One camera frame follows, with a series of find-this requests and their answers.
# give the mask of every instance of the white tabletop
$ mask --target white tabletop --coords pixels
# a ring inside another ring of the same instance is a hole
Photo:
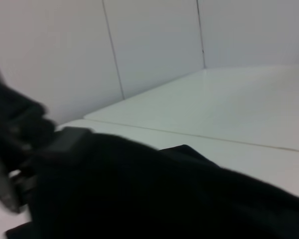
[[[222,167],[269,182],[299,196],[299,152],[91,120],[77,120],[63,126],[116,134],[157,149],[187,144]]]
[[[299,150],[299,66],[204,70],[85,119]]]

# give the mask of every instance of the white wall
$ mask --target white wall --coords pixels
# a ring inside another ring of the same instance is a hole
[[[199,0],[206,67],[299,64],[299,0]]]
[[[0,68],[58,122],[122,99],[101,0],[0,0]]]
[[[196,0],[105,0],[126,97],[203,68]]]

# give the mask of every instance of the white surface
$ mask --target white surface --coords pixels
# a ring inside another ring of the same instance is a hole
[[[126,97],[203,69],[196,0],[105,0]]]
[[[208,68],[299,64],[299,0],[199,0]]]
[[[0,0],[0,68],[58,122],[122,99],[101,0]]]
[[[4,233],[7,230],[20,226],[28,222],[28,216],[26,213],[20,215],[10,214],[6,209],[4,209],[0,204],[0,239],[5,239]]]
[[[116,134],[157,149],[187,144],[220,166],[272,183],[299,196],[298,152],[90,120],[77,120],[63,126],[86,127],[98,133]]]
[[[299,66],[208,69],[85,119],[299,150]]]

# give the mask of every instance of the black fabric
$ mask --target black fabric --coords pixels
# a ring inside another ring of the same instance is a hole
[[[116,136],[94,140],[75,167],[34,160],[38,239],[299,239],[298,197],[188,146],[160,152]]]

